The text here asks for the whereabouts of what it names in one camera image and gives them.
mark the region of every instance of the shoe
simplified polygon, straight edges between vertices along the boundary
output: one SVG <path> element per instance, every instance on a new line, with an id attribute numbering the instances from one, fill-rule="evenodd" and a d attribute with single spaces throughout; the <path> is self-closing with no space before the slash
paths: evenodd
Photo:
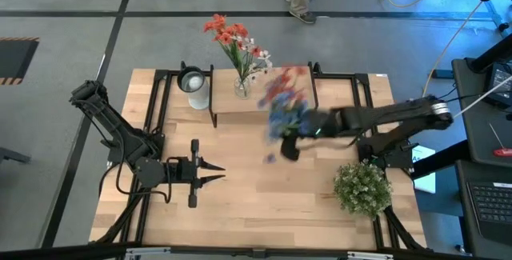
<path id="1" fill-rule="evenodd" d="M 289 12 L 290 12 L 290 14 L 292 14 L 293 16 L 295 16 L 296 18 L 298 18 L 299 20 L 301 20 L 302 22 L 307 23 L 307 24 L 314 24 L 317 21 L 317 17 L 314 16 L 314 14 L 311 12 L 305 12 L 302 14 L 297 14 L 297 13 L 293 12 L 292 10 L 290 10 Z"/>

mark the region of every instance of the glass vase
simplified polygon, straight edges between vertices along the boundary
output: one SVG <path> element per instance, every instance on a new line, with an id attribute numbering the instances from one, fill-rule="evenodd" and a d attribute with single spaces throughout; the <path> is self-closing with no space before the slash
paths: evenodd
<path id="1" fill-rule="evenodd" d="M 249 79 L 245 78 L 243 81 L 241 81 L 240 77 L 236 77 L 234 80 L 234 93 L 240 99 L 248 99 L 250 97 Z"/>

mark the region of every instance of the flower bouquet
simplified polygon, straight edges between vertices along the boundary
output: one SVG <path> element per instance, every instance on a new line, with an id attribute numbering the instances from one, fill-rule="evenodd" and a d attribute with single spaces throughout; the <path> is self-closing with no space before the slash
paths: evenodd
<path id="1" fill-rule="evenodd" d="M 308 73 L 305 67 L 287 67 L 274 80 L 265 86 L 265 97 L 258 102 L 261 109 L 270 106 L 267 139 L 276 142 L 292 134 L 308 134 L 310 124 L 303 117 L 308 108 L 303 89 L 297 89 L 299 77 Z M 273 162 L 275 156 L 269 154 L 267 162 Z"/>
<path id="2" fill-rule="evenodd" d="M 205 23 L 204 32 L 208 31 L 215 34 L 213 42 L 221 46 L 238 72 L 234 92 L 240 98 L 247 99 L 250 96 L 250 83 L 256 79 L 257 74 L 266 74 L 272 68 L 269 52 L 254 44 L 254 39 L 249 38 L 244 25 L 235 23 L 227 26 L 225 16 L 215 14 L 213 21 Z"/>
<path id="3" fill-rule="evenodd" d="M 334 194 L 343 209 L 375 219 L 391 205 L 391 183 L 384 172 L 368 162 L 340 166 Z"/>

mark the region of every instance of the keyboard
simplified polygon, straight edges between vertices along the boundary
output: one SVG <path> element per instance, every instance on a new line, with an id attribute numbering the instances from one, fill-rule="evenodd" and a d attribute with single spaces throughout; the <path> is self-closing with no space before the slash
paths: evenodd
<path id="1" fill-rule="evenodd" d="M 469 182 L 468 190 L 480 234 L 512 245 L 512 184 Z"/>

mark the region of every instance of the gray floor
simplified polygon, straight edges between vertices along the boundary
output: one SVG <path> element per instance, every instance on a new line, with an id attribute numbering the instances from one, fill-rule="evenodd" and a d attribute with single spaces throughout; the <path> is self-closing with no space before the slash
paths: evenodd
<path id="1" fill-rule="evenodd" d="M 411 0 L 395 0 L 405 3 Z M 0 0 L 0 10 L 117 10 L 121 0 Z M 478 0 L 425 0 L 405 11 L 470 12 Z M 510 0 L 493 0 L 499 13 Z M 284 11 L 283 0 L 130 0 L 130 11 Z M 382 0 L 313 0 L 316 11 L 402 11 Z M 487 12 L 482 6 L 481 12 Z M 324 71 L 386 73 L 394 98 L 421 95 L 428 71 L 461 25 L 449 19 L 320 18 L 305 26 L 294 18 L 232 18 L 243 22 L 272 53 L 275 65 L 320 62 Z M 114 108 L 121 109 L 133 68 L 177 68 L 181 60 L 200 67 L 230 67 L 202 33 L 206 18 L 125 18 L 106 75 Z M 36 247 L 78 128 L 80 113 L 67 100 L 73 88 L 94 78 L 113 18 L 0 18 L 0 37 L 40 37 L 20 86 L 0 86 L 0 146 L 30 154 L 28 166 L 0 166 L 0 250 Z M 474 57 L 501 39 L 489 20 L 470 21 L 441 62 Z M 433 81 L 437 96 L 453 81 Z M 456 102 L 450 104 L 457 111 Z M 414 141 L 441 150 L 464 139 L 457 119 L 447 131 L 427 131 Z M 106 149 L 91 130 L 71 188 L 56 246 L 86 243 L 96 209 L 98 180 Z M 458 220 L 422 213 L 429 247 L 454 253 L 460 243 Z"/>

